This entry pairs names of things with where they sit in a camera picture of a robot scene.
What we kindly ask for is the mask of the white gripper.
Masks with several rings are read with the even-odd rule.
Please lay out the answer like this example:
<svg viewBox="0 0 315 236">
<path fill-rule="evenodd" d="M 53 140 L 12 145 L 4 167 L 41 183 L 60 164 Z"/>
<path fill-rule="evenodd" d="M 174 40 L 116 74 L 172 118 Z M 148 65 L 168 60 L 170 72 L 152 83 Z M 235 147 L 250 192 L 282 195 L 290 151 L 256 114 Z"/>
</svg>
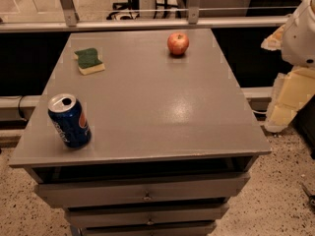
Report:
<svg viewBox="0 0 315 236">
<path fill-rule="evenodd" d="M 271 133 L 285 129 L 315 95 L 314 0 L 303 0 L 284 26 L 263 40 L 266 50 L 282 50 L 282 58 L 294 67 L 274 81 L 264 127 Z"/>
</svg>

